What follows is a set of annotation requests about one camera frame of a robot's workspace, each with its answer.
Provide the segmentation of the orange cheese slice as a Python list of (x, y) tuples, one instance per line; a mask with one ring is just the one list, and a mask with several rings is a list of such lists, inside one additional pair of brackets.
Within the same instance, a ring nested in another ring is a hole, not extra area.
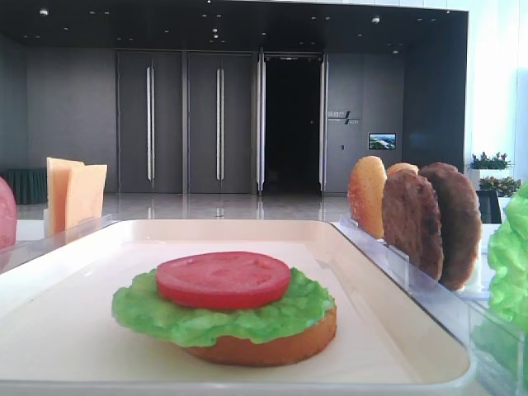
[(70, 172), (84, 162), (47, 157), (48, 231), (49, 235), (65, 230), (65, 202)]
[(65, 228), (101, 217), (107, 165), (83, 165), (71, 169), (65, 201)]

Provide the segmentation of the golden bun slice far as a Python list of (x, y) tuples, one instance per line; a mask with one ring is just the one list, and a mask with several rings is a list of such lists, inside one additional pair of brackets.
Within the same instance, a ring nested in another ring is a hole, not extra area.
[(387, 176), (390, 177), (397, 172), (410, 172), (417, 175), (419, 172), (419, 167), (411, 163), (395, 163), (388, 168)]

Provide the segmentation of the brown meat patty front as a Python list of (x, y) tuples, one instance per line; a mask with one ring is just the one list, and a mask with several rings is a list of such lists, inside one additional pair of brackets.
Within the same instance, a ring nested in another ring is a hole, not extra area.
[(441, 212), (432, 184), (407, 169), (391, 174), (384, 184), (382, 220), (387, 244), (438, 281), (444, 254)]

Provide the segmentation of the green draped table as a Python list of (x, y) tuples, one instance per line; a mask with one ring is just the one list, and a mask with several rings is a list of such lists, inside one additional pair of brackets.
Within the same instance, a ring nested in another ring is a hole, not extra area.
[(12, 189), (18, 205), (46, 203), (47, 171), (45, 168), (15, 168), (1, 171), (1, 177)]

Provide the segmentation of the bottom bun slice on tray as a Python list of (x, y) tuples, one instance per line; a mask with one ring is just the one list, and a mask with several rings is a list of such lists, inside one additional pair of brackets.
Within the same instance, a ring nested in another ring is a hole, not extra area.
[(301, 333), (256, 344), (248, 339), (222, 336), (213, 346), (185, 347), (199, 359), (221, 365), (276, 367), (293, 365), (322, 352), (337, 334), (337, 309)]

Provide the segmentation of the green lettuce leaf in holder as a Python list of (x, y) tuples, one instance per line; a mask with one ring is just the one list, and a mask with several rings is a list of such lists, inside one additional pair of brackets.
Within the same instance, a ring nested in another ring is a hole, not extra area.
[(489, 306), (508, 322), (527, 329), (527, 190), (505, 209), (506, 221), (488, 242), (488, 264), (495, 270)]

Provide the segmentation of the orange cheese slice inner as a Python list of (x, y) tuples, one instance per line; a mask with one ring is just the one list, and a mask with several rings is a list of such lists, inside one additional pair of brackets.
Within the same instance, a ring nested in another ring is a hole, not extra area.
[(71, 169), (65, 201), (65, 228), (101, 217), (107, 165), (83, 165)]

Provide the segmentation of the orange cheese slice outer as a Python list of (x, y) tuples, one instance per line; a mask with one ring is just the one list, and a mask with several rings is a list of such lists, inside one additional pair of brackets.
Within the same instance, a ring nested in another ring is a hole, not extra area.
[(47, 157), (48, 231), (49, 235), (65, 230), (65, 202), (70, 172), (84, 162)]

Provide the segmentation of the clear acrylic rail right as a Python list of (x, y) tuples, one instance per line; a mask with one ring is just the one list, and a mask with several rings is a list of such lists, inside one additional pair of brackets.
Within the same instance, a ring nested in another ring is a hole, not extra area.
[(449, 291), (411, 265), (403, 252), (372, 238), (346, 216), (333, 225), (469, 348), (486, 394), (527, 394), (527, 335), (487, 306), (487, 292)]

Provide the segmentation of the brown meat patty rear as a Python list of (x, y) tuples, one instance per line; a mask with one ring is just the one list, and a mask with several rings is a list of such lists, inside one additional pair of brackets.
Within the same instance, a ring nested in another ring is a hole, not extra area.
[(433, 186), (441, 212), (444, 264), (440, 283), (461, 289), (471, 277), (479, 256), (482, 221), (479, 198), (470, 180), (448, 163), (432, 163), (419, 170)]

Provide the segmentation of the green lettuce leaf on tray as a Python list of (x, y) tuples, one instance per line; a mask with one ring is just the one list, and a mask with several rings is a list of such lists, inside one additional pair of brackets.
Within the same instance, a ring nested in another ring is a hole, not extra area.
[(163, 299), (150, 271), (113, 294), (111, 314), (123, 327), (180, 347), (211, 347), (224, 336), (270, 342), (303, 332), (336, 307), (335, 299), (316, 280), (294, 267), (290, 272), (290, 285), (281, 299), (256, 309), (219, 311)]

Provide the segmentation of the clear acrylic rail left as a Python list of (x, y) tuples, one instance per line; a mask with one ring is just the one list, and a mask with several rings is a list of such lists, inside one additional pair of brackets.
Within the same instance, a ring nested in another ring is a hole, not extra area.
[(80, 225), (66, 231), (48, 235), (47, 220), (21, 219), (17, 223), (16, 244), (1, 250), (1, 273), (53, 252), (115, 222), (108, 214), (101, 218), (85, 220)]

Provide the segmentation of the potted flower plants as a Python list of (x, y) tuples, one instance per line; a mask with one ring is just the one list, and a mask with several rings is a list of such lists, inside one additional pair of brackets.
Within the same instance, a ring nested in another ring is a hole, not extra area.
[(512, 162), (500, 152), (491, 156), (485, 152), (474, 154), (469, 179), (476, 191), (495, 191), (498, 197), (511, 197), (521, 187), (521, 180), (513, 177)]

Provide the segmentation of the red tomato slice on tray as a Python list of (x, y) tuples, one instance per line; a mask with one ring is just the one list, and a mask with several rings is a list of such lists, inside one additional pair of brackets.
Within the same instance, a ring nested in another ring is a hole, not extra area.
[(280, 299), (291, 269), (255, 252), (211, 252), (164, 262), (155, 271), (158, 294), (202, 309), (255, 309)]

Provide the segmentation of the golden bun slice near tray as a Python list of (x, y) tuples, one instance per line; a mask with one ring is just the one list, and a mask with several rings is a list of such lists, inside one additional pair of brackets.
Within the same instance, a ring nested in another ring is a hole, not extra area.
[(348, 185), (351, 218), (376, 239), (384, 237), (382, 198), (386, 180), (381, 158), (366, 156), (352, 168)]

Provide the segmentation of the wall display screen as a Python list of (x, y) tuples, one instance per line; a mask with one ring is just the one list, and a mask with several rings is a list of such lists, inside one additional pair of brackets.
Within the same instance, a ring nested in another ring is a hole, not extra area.
[(396, 149), (396, 134), (369, 134), (368, 145), (371, 150)]

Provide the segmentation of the cream rectangular tray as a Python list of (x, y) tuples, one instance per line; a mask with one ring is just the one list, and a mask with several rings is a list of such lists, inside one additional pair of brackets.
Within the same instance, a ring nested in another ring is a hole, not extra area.
[[(304, 362), (213, 365), (119, 326), (114, 292), (203, 252), (277, 257), (326, 286), (337, 335)], [(304, 220), (129, 220), (1, 276), (4, 395), (466, 395), (468, 347), (334, 226)]]

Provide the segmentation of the brown meat patty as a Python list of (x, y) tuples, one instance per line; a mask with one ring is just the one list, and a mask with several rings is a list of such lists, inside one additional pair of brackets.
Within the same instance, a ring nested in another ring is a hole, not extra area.
[(440, 283), (461, 289), (471, 277), (479, 256), (482, 221), (479, 198), (470, 180), (448, 163), (432, 163), (419, 170), (433, 186), (441, 212), (444, 264)]
[(407, 169), (391, 174), (384, 184), (382, 220), (387, 244), (438, 281), (444, 254), (441, 212), (432, 184)]

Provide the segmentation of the clear acrylic rail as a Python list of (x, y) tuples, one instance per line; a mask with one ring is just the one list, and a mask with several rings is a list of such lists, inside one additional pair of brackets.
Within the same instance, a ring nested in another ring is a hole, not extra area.
[(101, 218), (85, 220), (80, 225), (66, 231), (48, 235), (47, 220), (21, 219), (17, 223), (16, 244), (1, 250), (1, 273), (53, 252), (115, 222), (108, 214)]
[(403, 252), (372, 238), (346, 216), (333, 225), (469, 348), (486, 394), (527, 394), (527, 335), (487, 306), (487, 292), (449, 291), (411, 265)]

